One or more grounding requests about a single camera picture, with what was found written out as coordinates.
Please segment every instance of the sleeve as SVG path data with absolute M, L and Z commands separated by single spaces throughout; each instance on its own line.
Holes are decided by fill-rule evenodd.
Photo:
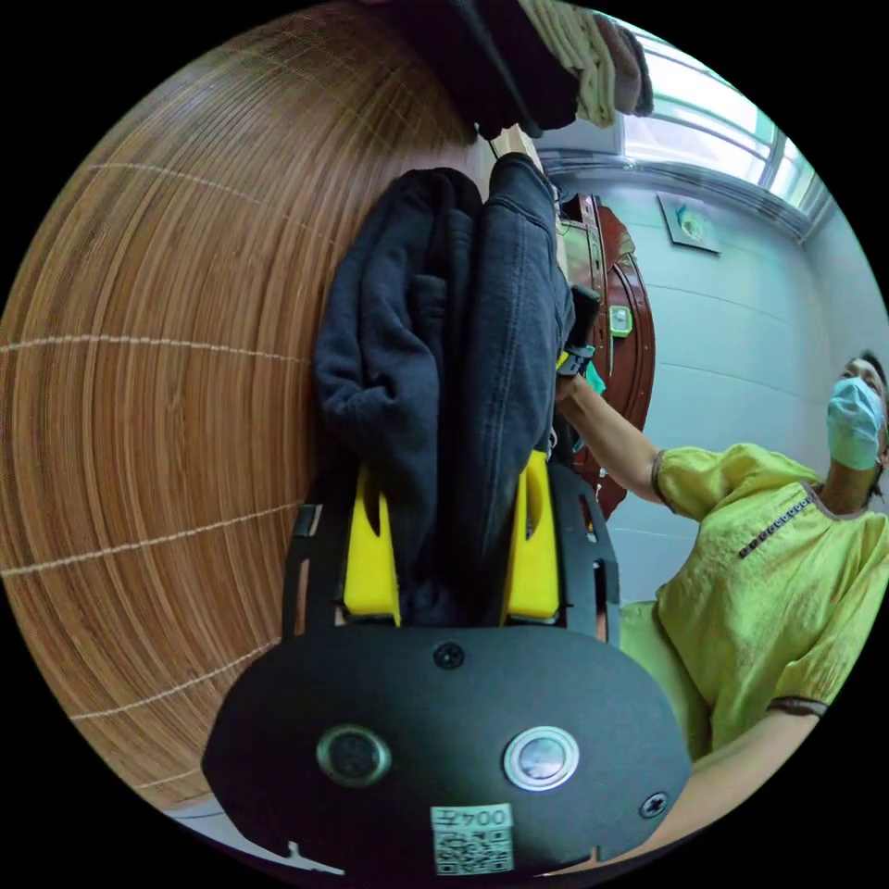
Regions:
M 752 444 L 737 444 L 720 454 L 698 447 L 661 451 L 652 467 L 652 487 L 672 512 L 703 521 L 759 471 L 764 455 Z
M 846 590 L 818 642 L 783 669 L 769 709 L 823 715 L 855 666 L 889 584 L 889 531 Z

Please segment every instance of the woman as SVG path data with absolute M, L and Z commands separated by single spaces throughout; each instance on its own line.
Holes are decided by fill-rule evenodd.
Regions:
M 889 582 L 889 517 L 867 511 L 889 466 L 887 392 L 872 353 L 847 364 L 827 406 L 822 479 L 752 444 L 659 451 L 585 380 L 558 384 L 560 412 L 618 484 L 700 524 L 656 601 L 621 611 L 621 647 L 667 694 L 695 768 L 652 837 L 615 861 L 739 806 L 842 687 Z M 594 853 L 570 870 L 597 864 Z

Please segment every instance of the surgical mask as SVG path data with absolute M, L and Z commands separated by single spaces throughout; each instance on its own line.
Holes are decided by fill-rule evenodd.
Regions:
M 880 453 L 883 404 L 859 377 L 840 380 L 827 406 L 831 457 L 851 470 L 872 470 Z

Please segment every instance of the black jacket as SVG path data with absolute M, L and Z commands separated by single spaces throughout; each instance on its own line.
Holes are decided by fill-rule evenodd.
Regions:
M 545 449 L 573 324 L 551 187 L 500 158 L 490 198 L 412 171 L 371 210 L 332 283 L 320 412 L 390 505 L 406 623 L 476 622 L 502 583 L 516 485 Z

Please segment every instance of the black hair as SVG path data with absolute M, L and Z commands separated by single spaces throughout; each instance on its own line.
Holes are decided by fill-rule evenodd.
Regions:
M 883 365 L 880 363 L 880 359 L 877 358 L 869 349 L 865 349 L 858 358 L 862 361 L 867 361 L 874 370 L 877 371 L 877 376 L 883 381 L 883 401 L 886 406 L 886 414 L 889 417 L 889 383 L 886 382 L 886 371 L 883 370 Z M 873 479 L 873 484 L 870 486 L 868 491 L 868 498 L 865 500 L 865 505 L 867 505 L 871 499 L 877 495 L 881 499 L 883 498 L 883 491 L 880 490 L 880 478 L 883 475 L 883 467 L 877 467 L 876 475 Z

